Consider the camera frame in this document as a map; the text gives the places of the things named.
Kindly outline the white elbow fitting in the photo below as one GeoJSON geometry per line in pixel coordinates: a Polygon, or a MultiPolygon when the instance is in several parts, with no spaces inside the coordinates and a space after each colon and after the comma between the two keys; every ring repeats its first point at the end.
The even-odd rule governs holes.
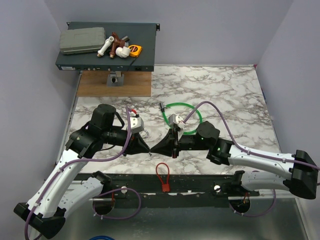
{"type": "Polygon", "coordinates": [[[115,54],[120,58],[127,58],[130,55],[131,49],[123,46],[123,47],[117,47],[115,50],[115,54]]]}

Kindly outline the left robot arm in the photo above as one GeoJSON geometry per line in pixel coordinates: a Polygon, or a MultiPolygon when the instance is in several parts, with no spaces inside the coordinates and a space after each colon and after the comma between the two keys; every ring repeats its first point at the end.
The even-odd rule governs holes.
{"type": "Polygon", "coordinates": [[[130,115],[126,108],[125,123],[116,108],[100,104],[94,109],[91,120],[70,134],[60,160],[41,188],[27,202],[21,202],[14,213],[25,221],[24,237],[29,239],[29,227],[41,237],[53,238],[64,226],[67,218],[89,199],[107,197],[112,189],[111,179],[100,171],[95,172],[84,185],[68,192],[68,188],[104,144],[121,147],[121,151],[107,161],[120,156],[148,153],[150,148],[142,139],[144,122],[139,114],[130,115]]]}

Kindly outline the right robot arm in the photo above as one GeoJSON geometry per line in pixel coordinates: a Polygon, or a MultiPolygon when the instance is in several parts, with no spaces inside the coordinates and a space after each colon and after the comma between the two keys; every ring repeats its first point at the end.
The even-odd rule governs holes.
{"type": "Polygon", "coordinates": [[[208,121],[200,123],[193,135],[179,133],[175,126],[151,148],[152,153],[177,158],[181,151],[208,151],[206,158],[216,165],[245,166],[258,170],[244,173],[230,183],[230,191],[270,189],[289,191],[296,197],[314,200],[318,187],[318,167],[306,151],[273,153],[252,149],[221,138],[220,131],[208,121]]]}

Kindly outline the brass padlock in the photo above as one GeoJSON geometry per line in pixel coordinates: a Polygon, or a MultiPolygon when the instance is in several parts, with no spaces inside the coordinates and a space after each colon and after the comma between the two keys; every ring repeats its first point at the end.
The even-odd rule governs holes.
{"type": "Polygon", "coordinates": [[[148,138],[148,137],[149,137],[149,132],[148,132],[146,129],[144,129],[144,130],[142,131],[142,133],[141,133],[141,137],[142,137],[143,139],[148,138]]]}

